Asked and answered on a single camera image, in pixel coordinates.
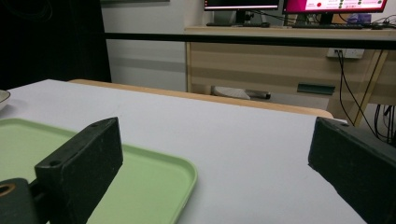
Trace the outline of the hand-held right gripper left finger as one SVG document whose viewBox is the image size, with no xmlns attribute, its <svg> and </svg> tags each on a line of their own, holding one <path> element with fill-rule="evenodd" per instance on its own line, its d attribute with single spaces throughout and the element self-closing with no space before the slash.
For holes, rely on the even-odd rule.
<svg viewBox="0 0 396 224">
<path fill-rule="evenodd" d="M 119 120 L 87 126 L 35 166 L 39 218 L 86 224 L 122 163 Z"/>
</svg>

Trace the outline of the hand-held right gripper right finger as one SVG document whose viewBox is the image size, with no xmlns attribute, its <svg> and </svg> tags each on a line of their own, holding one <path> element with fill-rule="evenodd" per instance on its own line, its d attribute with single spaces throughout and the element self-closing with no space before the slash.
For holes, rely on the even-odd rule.
<svg viewBox="0 0 396 224">
<path fill-rule="evenodd" d="M 318 118 L 308 165 L 367 224 L 396 224 L 396 148 L 335 119 Z"/>
</svg>

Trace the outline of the light green plastic tray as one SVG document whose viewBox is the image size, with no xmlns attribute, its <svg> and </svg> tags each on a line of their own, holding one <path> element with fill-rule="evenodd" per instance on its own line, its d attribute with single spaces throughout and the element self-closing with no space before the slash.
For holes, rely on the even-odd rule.
<svg viewBox="0 0 396 224">
<path fill-rule="evenodd" d="M 33 181 L 34 166 L 74 135 L 30 120 L 0 120 L 0 181 Z M 176 224 L 197 181 L 195 166 L 139 147 L 122 148 L 123 165 L 87 224 Z"/>
</svg>

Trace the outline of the wooden desk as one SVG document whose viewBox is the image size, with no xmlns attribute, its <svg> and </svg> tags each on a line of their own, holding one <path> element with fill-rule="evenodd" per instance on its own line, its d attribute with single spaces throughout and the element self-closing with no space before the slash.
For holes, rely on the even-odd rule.
<svg viewBox="0 0 396 224">
<path fill-rule="evenodd" d="M 396 30 L 190 26 L 188 35 L 396 40 Z M 396 50 L 363 49 L 361 59 L 328 58 L 329 48 L 188 42 L 187 87 L 214 86 L 322 97 L 336 118 L 360 124 L 368 104 L 396 105 Z M 299 83 L 332 85 L 333 95 L 297 92 Z"/>
</svg>

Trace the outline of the black curtain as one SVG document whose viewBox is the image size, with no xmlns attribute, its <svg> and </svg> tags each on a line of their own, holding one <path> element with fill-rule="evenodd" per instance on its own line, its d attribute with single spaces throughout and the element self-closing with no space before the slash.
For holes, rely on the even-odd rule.
<svg viewBox="0 0 396 224">
<path fill-rule="evenodd" d="M 111 79 L 100 0 L 0 0 L 0 90 Z"/>
</svg>

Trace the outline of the white and grey device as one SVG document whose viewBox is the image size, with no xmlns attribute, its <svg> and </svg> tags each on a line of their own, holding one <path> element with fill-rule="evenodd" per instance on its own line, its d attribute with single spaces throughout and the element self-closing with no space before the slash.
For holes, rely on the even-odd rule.
<svg viewBox="0 0 396 224">
<path fill-rule="evenodd" d="M 267 91 L 251 91 L 237 88 L 227 88 L 215 86 L 212 88 L 212 93 L 217 96 L 231 97 L 237 99 L 250 100 L 252 98 L 270 99 L 271 93 Z"/>
</svg>

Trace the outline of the black keyboard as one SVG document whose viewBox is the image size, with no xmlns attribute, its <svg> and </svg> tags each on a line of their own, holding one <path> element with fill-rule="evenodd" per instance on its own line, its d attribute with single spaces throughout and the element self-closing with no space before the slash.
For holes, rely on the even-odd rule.
<svg viewBox="0 0 396 224">
<path fill-rule="evenodd" d="M 206 26 L 213 27 L 259 27 L 259 28 L 269 28 L 269 22 L 259 22 L 259 23 L 231 23 L 231 22 L 208 22 Z"/>
<path fill-rule="evenodd" d="M 292 28 L 298 29 L 363 29 L 359 24 L 294 24 Z"/>
</svg>

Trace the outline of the black monitor with pink screen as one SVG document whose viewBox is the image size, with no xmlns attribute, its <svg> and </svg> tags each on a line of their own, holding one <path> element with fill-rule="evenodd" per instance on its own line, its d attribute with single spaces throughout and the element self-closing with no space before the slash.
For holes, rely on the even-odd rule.
<svg viewBox="0 0 396 224">
<path fill-rule="evenodd" d="M 321 24 L 330 24 L 334 14 L 383 12 L 388 0 L 284 0 L 285 15 L 316 14 Z"/>
</svg>

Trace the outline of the black horizontal bar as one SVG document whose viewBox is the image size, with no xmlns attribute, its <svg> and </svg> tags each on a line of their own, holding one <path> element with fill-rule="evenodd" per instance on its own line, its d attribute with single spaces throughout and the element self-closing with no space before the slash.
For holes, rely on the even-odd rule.
<svg viewBox="0 0 396 224">
<path fill-rule="evenodd" d="M 246 35 L 173 35 L 103 33 L 105 39 L 245 44 L 288 47 L 396 50 L 396 40 L 359 40 Z"/>
</svg>

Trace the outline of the black monitor with dark screen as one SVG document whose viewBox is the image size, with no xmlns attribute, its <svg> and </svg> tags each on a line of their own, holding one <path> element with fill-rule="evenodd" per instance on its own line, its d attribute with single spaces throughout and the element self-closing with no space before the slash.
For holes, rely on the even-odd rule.
<svg viewBox="0 0 396 224">
<path fill-rule="evenodd" d="M 278 10 L 280 0 L 204 0 L 204 11 L 231 11 L 232 16 L 227 21 L 231 23 L 258 23 L 253 22 L 255 14 L 264 10 Z"/>
</svg>

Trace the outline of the white wall socket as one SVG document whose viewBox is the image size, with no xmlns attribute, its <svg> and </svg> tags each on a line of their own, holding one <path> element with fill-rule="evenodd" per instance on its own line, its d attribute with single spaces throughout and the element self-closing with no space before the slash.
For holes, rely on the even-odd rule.
<svg viewBox="0 0 396 224">
<path fill-rule="evenodd" d="M 328 58 L 337 58 L 342 55 L 346 59 L 361 59 L 363 57 L 363 49 L 335 49 L 329 48 L 327 52 Z"/>
</svg>

